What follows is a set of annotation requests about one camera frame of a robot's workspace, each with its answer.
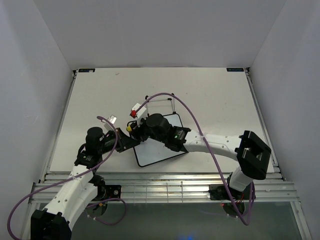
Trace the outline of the right blue table label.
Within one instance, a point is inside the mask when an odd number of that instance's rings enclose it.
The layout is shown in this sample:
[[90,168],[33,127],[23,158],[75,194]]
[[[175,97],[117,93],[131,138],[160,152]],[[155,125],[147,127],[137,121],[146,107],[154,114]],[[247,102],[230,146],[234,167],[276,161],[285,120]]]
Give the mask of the right blue table label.
[[227,72],[244,72],[244,69],[242,67],[227,67]]

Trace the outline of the blue table label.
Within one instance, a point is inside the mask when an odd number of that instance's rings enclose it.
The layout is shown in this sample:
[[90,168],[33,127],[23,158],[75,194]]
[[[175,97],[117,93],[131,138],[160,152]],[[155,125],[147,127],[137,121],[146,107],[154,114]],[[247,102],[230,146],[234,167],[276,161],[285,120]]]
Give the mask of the blue table label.
[[78,73],[94,73],[95,70],[95,68],[80,68]]
[[227,72],[244,72],[244,69],[242,67],[227,67]]

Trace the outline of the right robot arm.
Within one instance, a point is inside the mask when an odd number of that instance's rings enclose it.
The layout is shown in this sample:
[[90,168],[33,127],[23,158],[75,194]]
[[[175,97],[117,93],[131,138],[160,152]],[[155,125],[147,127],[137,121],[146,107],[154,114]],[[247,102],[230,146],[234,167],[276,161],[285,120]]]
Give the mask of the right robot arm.
[[248,199],[247,189],[254,180],[265,180],[271,148],[254,132],[246,130],[239,136],[202,134],[187,127],[174,126],[159,113],[139,123],[131,122],[126,130],[137,141],[160,142],[173,152],[213,153],[238,162],[226,185],[210,191],[213,200]]

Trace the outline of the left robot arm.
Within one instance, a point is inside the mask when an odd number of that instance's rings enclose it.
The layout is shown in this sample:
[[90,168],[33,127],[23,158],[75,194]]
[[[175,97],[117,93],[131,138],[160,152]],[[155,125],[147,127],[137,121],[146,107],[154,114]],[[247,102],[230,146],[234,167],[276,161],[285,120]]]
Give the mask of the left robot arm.
[[85,143],[79,148],[71,173],[54,198],[42,209],[35,210],[30,220],[32,240],[69,240],[72,229],[82,212],[109,201],[119,201],[119,185],[106,185],[96,174],[103,155],[115,150],[119,153],[138,146],[140,142],[120,128],[104,133],[100,127],[87,131]]

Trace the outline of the whiteboard with black frame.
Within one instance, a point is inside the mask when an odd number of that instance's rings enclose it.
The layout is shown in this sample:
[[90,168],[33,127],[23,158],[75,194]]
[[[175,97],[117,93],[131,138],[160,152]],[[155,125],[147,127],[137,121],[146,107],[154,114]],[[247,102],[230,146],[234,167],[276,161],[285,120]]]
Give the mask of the whiteboard with black frame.
[[133,151],[137,164],[141,168],[186,154],[183,151],[172,151],[163,143],[150,138],[134,147]]

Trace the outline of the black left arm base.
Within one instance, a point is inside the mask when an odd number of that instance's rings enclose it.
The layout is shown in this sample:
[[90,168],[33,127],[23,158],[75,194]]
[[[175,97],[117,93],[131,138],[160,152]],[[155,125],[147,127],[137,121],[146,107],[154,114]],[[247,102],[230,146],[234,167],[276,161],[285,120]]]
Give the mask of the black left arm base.
[[103,185],[97,187],[96,201],[102,201],[112,198],[121,198],[121,185]]

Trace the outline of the left blue table label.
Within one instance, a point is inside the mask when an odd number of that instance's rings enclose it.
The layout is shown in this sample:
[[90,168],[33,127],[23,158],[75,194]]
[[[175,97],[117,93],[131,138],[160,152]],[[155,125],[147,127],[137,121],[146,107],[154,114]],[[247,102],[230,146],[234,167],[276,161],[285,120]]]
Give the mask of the left blue table label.
[[94,73],[95,70],[95,68],[80,68],[78,73]]

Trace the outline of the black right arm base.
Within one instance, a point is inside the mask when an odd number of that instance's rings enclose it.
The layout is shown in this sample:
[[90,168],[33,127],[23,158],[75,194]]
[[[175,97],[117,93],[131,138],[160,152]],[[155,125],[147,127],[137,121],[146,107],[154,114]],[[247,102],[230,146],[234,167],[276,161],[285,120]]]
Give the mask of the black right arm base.
[[[251,189],[250,184],[244,189],[244,191],[238,191],[230,187],[228,187],[228,189],[230,191],[232,198],[236,202],[239,202],[240,200],[250,199],[250,189]],[[227,190],[223,184],[222,185],[210,184],[208,192],[210,194],[211,200],[230,200]]]

